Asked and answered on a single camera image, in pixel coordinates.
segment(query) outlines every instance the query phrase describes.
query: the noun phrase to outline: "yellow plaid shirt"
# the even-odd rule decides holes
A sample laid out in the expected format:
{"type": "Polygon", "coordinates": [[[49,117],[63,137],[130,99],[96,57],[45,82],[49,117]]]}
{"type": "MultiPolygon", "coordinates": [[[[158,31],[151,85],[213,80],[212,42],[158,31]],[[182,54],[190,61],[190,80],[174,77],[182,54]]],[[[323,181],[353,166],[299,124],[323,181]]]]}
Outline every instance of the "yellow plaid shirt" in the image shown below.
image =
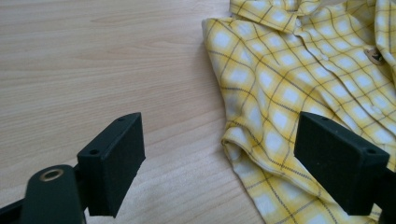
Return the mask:
{"type": "Polygon", "coordinates": [[[203,21],[226,108],[222,144],[267,223],[376,223],[350,217],[294,158],[300,111],[334,119],[386,150],[395,171],[396,4],[231,0],[203,21]],[[378,49],[373,63],[366,50],[378,49]]]}

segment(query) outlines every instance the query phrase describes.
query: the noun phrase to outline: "wood grain surface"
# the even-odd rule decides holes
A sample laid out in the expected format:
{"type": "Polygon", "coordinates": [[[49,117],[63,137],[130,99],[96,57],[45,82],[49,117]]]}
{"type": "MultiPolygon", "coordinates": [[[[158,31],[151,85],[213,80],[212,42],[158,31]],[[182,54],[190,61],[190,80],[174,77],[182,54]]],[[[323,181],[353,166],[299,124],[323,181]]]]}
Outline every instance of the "wood grain surface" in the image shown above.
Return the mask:
{"type": "Polygon", "coordinates": [[[88,223],[263,223],[219,143],[224,105],[202,38],[201,21],[229,16],[228,6],[1,1],[0,206],[140,111],[147,159],[117,218],[88,223]]]}

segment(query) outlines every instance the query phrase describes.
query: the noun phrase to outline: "plaid fabric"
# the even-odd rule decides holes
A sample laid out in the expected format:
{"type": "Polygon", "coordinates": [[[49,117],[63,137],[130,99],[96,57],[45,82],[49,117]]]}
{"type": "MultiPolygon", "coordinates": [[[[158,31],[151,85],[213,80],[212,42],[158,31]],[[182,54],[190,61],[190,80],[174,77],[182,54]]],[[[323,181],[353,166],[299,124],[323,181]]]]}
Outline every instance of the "plaid fabric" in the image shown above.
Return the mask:
{"type": "Polygon", "coordinates": [[[226,108],[222,144],[263,219],[376,223],[376,206],[349,217],[293,149],[299,112],[308,111],[386,150],[395,170],[396,4],[231,0],[230,10],[203,21],[205,45],[226,108]],[[369,60],[371,49],[382,64],[369,60]]]}

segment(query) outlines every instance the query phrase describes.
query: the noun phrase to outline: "shirt collar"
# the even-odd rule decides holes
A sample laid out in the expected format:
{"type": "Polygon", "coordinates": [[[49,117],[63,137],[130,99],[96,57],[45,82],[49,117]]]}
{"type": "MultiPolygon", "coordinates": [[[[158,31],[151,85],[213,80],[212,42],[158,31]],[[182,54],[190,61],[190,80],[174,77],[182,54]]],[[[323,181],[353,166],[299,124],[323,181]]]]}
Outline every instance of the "shirt collar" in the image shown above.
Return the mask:
{"type": "Polygon", "coordinates": [[[230,11],[259,24],[292,33],[298,16],[309,15],[320,0],[231,0],[230,11]]]}

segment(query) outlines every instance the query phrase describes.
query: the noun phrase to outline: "black plastic block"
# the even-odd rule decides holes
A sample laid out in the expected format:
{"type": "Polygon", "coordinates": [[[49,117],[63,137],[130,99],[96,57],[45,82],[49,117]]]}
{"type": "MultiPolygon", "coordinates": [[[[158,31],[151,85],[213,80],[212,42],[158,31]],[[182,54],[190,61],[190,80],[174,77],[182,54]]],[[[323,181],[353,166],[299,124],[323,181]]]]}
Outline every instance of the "black plastic block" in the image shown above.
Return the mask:
{"type": "Polygon", "coordinates": [[[117,215],[145,158],[140,113],[114,120],[78,153],[91,216],[117,215]]]}
{"type": "Polygon", "coordinates": [[[302,112],[294,155],[348,214],[370,214],[387,152],[331,119],[302,112]]]}

